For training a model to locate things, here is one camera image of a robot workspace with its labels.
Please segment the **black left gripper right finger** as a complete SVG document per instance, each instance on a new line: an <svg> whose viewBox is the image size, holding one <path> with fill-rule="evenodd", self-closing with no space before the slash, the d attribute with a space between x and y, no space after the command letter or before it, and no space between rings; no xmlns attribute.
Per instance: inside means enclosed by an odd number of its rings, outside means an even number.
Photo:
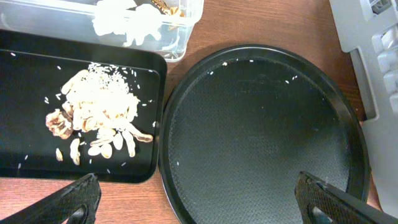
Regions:
<svg viewBox="0 0 398 224"><path fill-rule="evenodd" d="M397 223L397 218L308 172L299 173L294 193L304 223Z"/></svg>

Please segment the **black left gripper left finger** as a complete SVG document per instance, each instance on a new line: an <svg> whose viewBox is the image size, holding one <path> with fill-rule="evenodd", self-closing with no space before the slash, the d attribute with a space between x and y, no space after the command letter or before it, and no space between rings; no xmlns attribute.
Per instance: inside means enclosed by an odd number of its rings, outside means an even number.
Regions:
<svg viewBox="0 0 398 224"><path fill-rule="evenodd" d="M94 223L100 199L98 176L87 174L1 223Z"/></svg>

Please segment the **peanut shells and rice scraps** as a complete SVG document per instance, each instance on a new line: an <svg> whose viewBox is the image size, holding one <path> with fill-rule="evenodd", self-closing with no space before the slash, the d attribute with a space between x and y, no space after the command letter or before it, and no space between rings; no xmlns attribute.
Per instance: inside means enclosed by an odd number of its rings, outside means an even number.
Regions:
<svg viewBox="0 0 398 224"><path fill-rule="evenodd" d="M145 172L155 154L160 77L151 70L92 63L50 70L10 96L11 150L31 168Z"/></svg>

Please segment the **white paper napkin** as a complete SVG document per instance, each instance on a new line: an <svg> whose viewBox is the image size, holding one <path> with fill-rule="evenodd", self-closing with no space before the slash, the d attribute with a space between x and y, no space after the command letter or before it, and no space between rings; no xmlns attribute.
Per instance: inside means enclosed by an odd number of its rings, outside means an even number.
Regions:
<svg viewBox="0 0 398 224"><path fill-rule="evenodd" d="M148 35L161 39L159 16L160 11L151 4L138 6L134 0L103 0L96 3L92 23L98 36L125 35L123 46L130 47L133 43L142 45Z"/></svg>

